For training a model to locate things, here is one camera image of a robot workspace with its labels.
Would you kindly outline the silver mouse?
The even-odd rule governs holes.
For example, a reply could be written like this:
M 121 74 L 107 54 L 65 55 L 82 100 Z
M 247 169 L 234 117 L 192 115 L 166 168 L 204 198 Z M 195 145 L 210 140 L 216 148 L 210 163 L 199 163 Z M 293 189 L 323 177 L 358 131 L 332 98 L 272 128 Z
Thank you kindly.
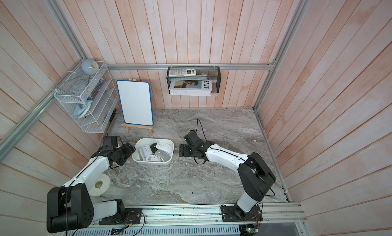
M 170 160 L 170 155 L 162 150 L 157 150 L 155 156 L 158 157 L 162 162 L 167 162 Z

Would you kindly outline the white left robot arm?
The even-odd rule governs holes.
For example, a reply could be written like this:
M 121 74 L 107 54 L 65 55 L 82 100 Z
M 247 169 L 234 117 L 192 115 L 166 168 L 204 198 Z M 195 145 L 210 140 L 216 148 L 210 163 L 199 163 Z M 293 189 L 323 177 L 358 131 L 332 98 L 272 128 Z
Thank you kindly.
M 108 169 L 124 165 L 136 148 L 118 136 L 107 136 L 88 164 L 63 186 L 47 194 L 47 231 L 51 234 L 89 227 L 93 222 L 126 222 L 128 216 L 121 199 L 93 203 L 90 189 Z

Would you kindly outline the white storage box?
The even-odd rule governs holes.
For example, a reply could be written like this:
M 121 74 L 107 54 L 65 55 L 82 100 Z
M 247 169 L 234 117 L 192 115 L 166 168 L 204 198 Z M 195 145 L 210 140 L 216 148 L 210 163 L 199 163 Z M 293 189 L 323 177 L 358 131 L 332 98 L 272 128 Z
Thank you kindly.
M 166 166 L 172 162 L 175 147 L 169 139 L 143 138 L 137 141 L 135 148 L 132 154 L 135 162 Z

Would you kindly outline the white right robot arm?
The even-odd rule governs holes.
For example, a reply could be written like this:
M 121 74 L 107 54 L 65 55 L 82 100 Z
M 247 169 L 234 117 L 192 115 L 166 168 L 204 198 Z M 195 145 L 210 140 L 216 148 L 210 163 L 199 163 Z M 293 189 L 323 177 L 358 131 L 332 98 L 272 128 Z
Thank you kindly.
M 244 188 L 234 205 L 238 217 L 247 216 L 272 190 L 276 177 L 258 153 L 241 154 L 224 149 L 211 141 L 202 141 L 195 131 L 190 131 L 184 139 L 187 145 L 181 155 L 215 162 L 238 173 Z

